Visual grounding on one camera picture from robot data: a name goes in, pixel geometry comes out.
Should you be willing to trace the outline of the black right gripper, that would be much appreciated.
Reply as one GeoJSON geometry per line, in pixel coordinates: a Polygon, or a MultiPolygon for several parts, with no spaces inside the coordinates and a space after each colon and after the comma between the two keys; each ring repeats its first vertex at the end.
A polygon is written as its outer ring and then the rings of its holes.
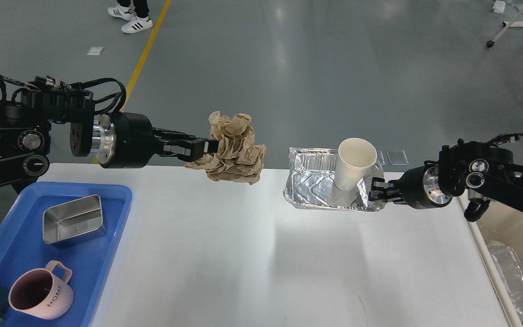
{"type": "Polygon", "coordinates": [[[369,191],[369,202],[392,202],[415,209],[442,208],[451,201],[452,197],[439,188],[439,169],[434,165],[407,170],[395,180],[373,177],[369,191]]]}

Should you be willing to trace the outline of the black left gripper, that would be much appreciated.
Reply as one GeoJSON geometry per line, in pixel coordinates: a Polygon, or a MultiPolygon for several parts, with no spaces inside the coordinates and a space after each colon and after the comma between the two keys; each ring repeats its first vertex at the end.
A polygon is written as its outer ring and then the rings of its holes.
{"type": "Polygon", "coordinates": [[[119,112],[101,114],[94,122],[91,153],[103,168],[123,169],[142,168],[155,154],[194,162],[206,154],[217,153],[218,147],[216,139],[198,139],[183,132],[153,128],[143,114],[119,112]]]}

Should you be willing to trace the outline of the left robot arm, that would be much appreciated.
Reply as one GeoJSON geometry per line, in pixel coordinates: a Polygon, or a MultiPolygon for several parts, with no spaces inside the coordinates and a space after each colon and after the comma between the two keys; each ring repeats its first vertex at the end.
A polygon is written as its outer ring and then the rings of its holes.
{"type": "Polygon", "coordinates": [[[52,124],[70,124],[75,157],[94,153],[105,169],[137,169],[154,156],[194,162],[218,151],[216,139],[152,126],[143,114],[123,112],[127,92],[94,99],[91,88],[112,77],[65,83],[37,76],[18,81],[0,74],[0,187],[37,181],[49,169],[52,124]]]}

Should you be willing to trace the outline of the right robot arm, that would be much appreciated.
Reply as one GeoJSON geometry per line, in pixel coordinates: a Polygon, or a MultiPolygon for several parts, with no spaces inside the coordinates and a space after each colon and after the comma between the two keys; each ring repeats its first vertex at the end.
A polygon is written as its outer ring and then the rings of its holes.
{"type": "Polygon", "coordinates": [[[501,134],[487,142],[459,139],[444,145],[436,161],[407,170],[399,179],[373,178],[369,200],[398,203],[415,209],[442,208],[467,193],[464,217],[476,222],[491,201],[523,213],[523,166],[513,161],[502,144],[517,141],[521,133],[501,134]]]}

